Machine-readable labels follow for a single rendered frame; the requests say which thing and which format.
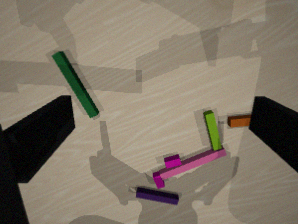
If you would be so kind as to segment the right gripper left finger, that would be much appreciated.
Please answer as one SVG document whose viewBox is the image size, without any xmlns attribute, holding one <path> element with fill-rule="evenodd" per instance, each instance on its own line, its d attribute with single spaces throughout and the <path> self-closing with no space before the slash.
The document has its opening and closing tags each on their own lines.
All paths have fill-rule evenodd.
<svg viewBox="0 0 298 224">
<path fill-rule="evenodd" d="M 0 124 L 0 224 L 29 224 L 18 183 L 28 183 L 74 129 L 71 95 L 5 130 Z"/>
</svg>

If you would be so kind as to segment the small magenta block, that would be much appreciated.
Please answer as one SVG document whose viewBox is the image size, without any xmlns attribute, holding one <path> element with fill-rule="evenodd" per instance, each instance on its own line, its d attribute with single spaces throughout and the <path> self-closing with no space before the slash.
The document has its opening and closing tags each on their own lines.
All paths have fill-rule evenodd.
<svg viewBox="0 0 298 224">
<path fill-rule="evenodd" d="M 182 165 L 179 154 L 164 158 L 166 168 Z"/>
<path fill-rule="evenodd" d="M 153 179 L 158 189 L 165 187 L 164 180 L 162 180 L 162 178 L 160 177 L 159 171 L 153 173 Z"/>
</svg>

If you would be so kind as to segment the pink rod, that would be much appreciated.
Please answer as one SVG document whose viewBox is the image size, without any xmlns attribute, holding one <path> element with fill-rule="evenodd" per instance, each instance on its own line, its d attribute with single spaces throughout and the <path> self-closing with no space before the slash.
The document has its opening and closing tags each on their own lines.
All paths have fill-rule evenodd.
<svg viewBox="0 0 298 224">
<path fill-rule="evenodd" d="M 193 157 L 190 157 L 188 159 L 185 159 L 181 161 L 182 165 L 171 167 L 171 168 L 163 168 L 159 170 L 159 175 L 162 178 L 162 180 L 170 178 L 172 176 L 175 176 L 177 174 L 180 174 L 182 172 L 185 172 L 187 170 L 193 169 L 195 167 L 198 167 L 200 165 L 203 165 L 205 163 L 208 163 L 210 161 L 213 161 L 215 159 L 218 159 L 220 157 L 226 156 L 225 149 L 221 145 L 221 149 L 213 150 L 210 149 L 208 151 L 205 151 L 203 153 L 200 153 L 198 155 L 195 155 Z"/>
</svg>

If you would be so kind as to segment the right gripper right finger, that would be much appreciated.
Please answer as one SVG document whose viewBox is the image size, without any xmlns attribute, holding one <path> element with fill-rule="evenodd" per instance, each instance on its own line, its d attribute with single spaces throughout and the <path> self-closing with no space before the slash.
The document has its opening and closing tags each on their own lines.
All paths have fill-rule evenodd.
<svg viewBox="0 0 298 224">
<path fill-rule="evenodd" d="M 249 130 L 298 173 L 298 112 L 255 96 Z"/>
</svg>

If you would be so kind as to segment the orange-brown rectangular rod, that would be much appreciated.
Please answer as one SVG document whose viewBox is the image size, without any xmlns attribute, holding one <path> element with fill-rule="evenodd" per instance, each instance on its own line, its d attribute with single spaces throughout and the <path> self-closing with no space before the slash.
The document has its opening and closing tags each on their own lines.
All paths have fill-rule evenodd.
<svg viewBox="0 0 298 224">
<path fill-rule="evenodd" d="M 230 127 L 249 126 L 251 115 L 230 116 L 227 124 Z"/>
</svg>

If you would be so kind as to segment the purple rod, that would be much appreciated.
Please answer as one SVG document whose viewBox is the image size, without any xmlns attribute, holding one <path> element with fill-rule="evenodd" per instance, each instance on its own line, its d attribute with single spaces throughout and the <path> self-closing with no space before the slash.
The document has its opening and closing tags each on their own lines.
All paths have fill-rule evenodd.
<svg viewBox="0 0 298 224">
<path fill-rule="evenodd" d="M 168 204 L 177 205 L 179 201 L 178 194 L 172 194 L 157 190 L 151 190 L 146 188 L 137 188 L 136 198 L 147 199 L 157 202 L 163 202 Z"/>
</svg>

